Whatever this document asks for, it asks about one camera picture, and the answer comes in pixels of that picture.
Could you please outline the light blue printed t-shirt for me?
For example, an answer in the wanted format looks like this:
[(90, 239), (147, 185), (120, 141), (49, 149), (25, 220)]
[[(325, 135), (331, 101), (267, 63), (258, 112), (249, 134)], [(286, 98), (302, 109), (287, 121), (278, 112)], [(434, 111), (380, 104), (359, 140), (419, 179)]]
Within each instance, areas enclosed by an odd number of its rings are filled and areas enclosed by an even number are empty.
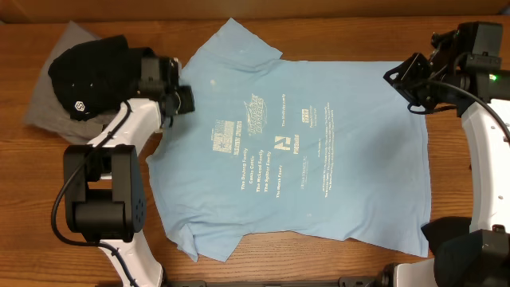
[(428, 133), (386, 61), (286, 61), (234, 20), (189, 60), (195, 110), (148, 157), (166, 236), (227, 260), (247, 234), (294, 231), (428, 254)]

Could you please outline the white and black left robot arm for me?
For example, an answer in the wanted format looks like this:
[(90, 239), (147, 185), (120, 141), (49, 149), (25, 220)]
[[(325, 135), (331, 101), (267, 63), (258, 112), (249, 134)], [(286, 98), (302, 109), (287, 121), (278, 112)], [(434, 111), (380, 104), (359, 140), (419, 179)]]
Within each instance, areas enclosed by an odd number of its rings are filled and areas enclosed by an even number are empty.
[(65, 182), (51, 211), (52, 230), (65, 244), (100, 249), (123, 286), (169, 284), (143, 234), (147, 201), (138, 156), (175, 116), (194, 111), (180, 72), (177, 58), (143, 58), (136, 96), (121, 103), (96, 138), (64, 153)]

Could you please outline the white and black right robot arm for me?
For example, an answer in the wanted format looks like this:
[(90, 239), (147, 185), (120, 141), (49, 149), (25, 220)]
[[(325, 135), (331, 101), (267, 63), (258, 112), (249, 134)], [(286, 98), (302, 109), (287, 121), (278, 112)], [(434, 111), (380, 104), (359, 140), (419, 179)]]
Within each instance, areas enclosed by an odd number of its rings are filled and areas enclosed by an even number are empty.
[(473, 215), (422, 227), (433, 258), (387, 266), (373, 286), (509, 284), (509, 72), (501, 68), (503, 26), (465, 22), (434, 34), (430, 57), (413, 54), (384, 79), (414, 114), (456, 110), (473, 177)]

